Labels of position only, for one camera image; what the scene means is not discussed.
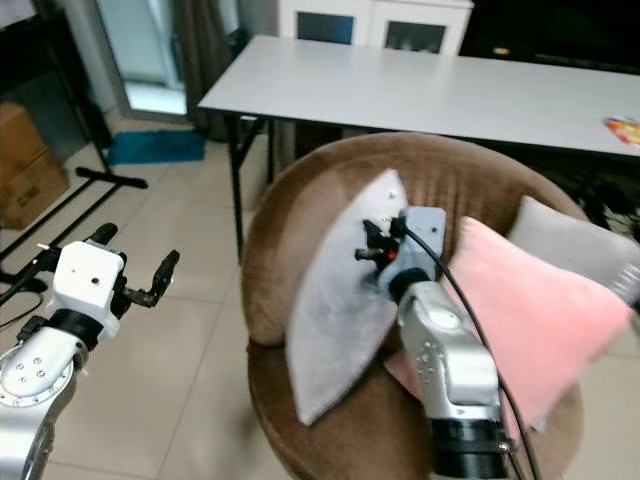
black cable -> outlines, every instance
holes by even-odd
[[[9,327],[10,325],[13,325],[14,323],[16,323],[18,320],[26,317],[30,313],[35,312],[38,308],[40,308],[40,305],[42,305],[44,303],[44,296],[41,293],[26,292],[26,291],[25,292],[20,292],[20,293],[33,293],[34,295],[37,295],[38,296],[38,303],[36,303],[36,305],[31,307],[29,310],[21,313],[20,315],[16,315],[11,320],[7,320],[4,323],[0,323],[0,330],[4,330],[5,328]]]
[[[433,259],[433,261],[438,265],[438,267],[440,268],[444,276],[447,277],[447,280],[449,280],[449,283],[455,290],[456,294],[460,298],[460,301],[462,302],[462,305],[464,306],[465,310],[469,314],[469,317],[471,318],[471,321],[473,322],[473,325],[476,328],[476,331],[478,332],[478,337],[480,337],[480,341],[485,346],[485,348],[489,351],[489,353],[493,356],[493,354],[491,353],[491,347],[489,346],[487,337],[484,333],[484,330],[482,329],[482,326],[480,325],[480,322],[478,321],[478,317],[476,317],[476,314],[473,311],[471,304],[469,303],[469,301],[467,300],[467,297],[465,296],[464,292],[460,288],[460,285],[458,285],[458,282],[456,282],[455,278],[453,278],[453,275],[451,274],[447,266],[440,259],[438,254],[436,254],[436,252],[434,252],[433,249],[429,245],[427,245],[426,242],[422,240],[422,238],[420,238],[414,231],[412,231],[406,225],[403,225],[403,230],[425,252],[429,254],[429,256]],[[507,397],[507,401],[509,402],[509,405],[511,405],[511,410],[513,410],[513,414],[516,417],[516,423],[518,424],[518,430],[520,431],[520,436],[522,437],[522,443],[527,453],[529,464],[531,465],[531,472],[533,473],[533,478],[534,480],[542,480],[542,475],[540,473],[540,466],[538,465],[538,461],[536,460],[535,452],[533,450],[533,445],[531,444],[531,440],[529,439],[529,434],[527,433],[526,428],[524,427],[524,420],[522,419],[522,414],[520,413],[520,410],[518,409],[515,403],[513,395],[511,394],[511,390],[509,389],[507,384],[504,382],[504,379],[502,378],[502,375],[500,374],[499,371],[498,371],[498,382],[500,385],[500,389],[504,392],[505,397]],[[510,459],[512,462],[517,463],[517,459],[515,457],[510,457]]]

white cabinet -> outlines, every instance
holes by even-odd
[[[280,36],[456,55],[470,0],[279,0]]]

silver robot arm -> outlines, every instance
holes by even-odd
[[[442,253],[445,212],[409,207],[397,221]],[[373,260],[378,286],[398,303],[405,349],[417,364],[433,444],[433,480],[508,478],[509,452],[501,421],[498,372],[471,320],[435,282],[435,263],[412,239],[385,236],[365,221],[367,247],[358,260]]]
[[[108,224],[85,242],[61,250],[45,246],[32,262],[55,271],[52,298],[48,318],[32,317],[18,344],[0,356],[0,480],[42,476],[55,422],[73,397],[89,352],[118,333],[119,318],[131,303],[155,306],[171,281],[179,259],[175,251],[156,271],[149,292],[127,288],[126,257],[98,243],[116,232]],[[38,271],[32,268],[31,276]]]

brown round chair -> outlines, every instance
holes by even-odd
[[[268,191],[249,232],[242,265],[249,329],[249,386],[269,442],[285,468],[308,480],[424,480],[431,470],[422,405],[382,366],[398,344],[392,332],[353,390],[312,427],[297,417],[285,360],[289,312],[323,234],[376,175],[396,169],[411,205],[447,212],[444,256],[458,221],[474,217],[506,234],[523,195],[584,219],[553,183],[477,145],[409,133],[367,135],[316,150]],[[532,441],[544,478],[561,478],[582,435],[582,401],[572,388]],[[520,452],[523,465],[526,459]]]

blue mat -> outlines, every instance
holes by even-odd
[[[195,162],[204,158],[204,137],[196,131],[123,132],[113,139],[111,165]]]

